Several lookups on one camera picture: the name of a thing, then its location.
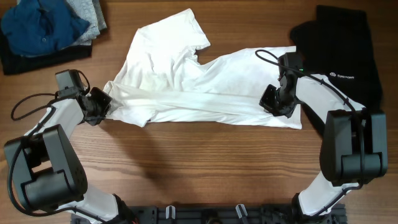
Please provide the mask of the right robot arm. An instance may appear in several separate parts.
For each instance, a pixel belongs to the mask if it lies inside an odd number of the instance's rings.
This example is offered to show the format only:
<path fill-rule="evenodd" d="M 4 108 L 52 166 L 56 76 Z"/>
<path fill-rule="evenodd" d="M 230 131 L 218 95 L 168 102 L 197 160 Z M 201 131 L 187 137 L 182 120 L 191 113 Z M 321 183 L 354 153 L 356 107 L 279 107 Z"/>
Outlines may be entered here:
<path fill-rule="evenodd" d="M 279 86 L 268 85 L 260 106 L 290 118 L 297 105 L 305 105 L 322 128 L 321 171 L 295 194 L 289 217 L 296 223 L 323 222 L 345 195 L 386 174 L 386 115 L 351 100 L 328 76 L 304 72 L 295 52 L 268 62 L 279 68 Z"/>

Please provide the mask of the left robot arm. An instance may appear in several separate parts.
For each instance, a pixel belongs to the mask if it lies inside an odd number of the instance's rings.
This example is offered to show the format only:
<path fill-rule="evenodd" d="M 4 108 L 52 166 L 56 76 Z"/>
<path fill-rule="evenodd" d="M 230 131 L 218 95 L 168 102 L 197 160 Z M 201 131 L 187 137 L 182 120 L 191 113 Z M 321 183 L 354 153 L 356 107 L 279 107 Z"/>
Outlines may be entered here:
<path fill-rule="evenodd" d="M 90 185 L 70 143 L 81 123 L 100 124 L 112 98 L 91 87 L 79 70 L 56 73 L 58 91 L 40 121 L 25 135 L 5 143 L 7 192 L 13 206 L 32 217 L 70 212 L 89 223 L 138 223 L 115 194 Z"/>

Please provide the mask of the white t-shirt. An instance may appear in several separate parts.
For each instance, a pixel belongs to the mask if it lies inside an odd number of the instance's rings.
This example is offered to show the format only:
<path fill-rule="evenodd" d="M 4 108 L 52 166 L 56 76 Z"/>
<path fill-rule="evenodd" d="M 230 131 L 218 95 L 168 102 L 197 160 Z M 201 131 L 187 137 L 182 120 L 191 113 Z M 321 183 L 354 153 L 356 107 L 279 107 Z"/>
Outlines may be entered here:
<path fill-rule="evenodd" d="M 169 121 L 302 127 L 300 110 L 275 117 L 259 105 L 266 87 L 278 85 L 275 58 L 295 47 L 271 47 L 264 59 L 242 49 L 199 63 L 197 51 L 209 46 L 191 9 L 138 29 L 122 69 L 104 86 L 112 98 L 107 117 L 140 127 Z"/>

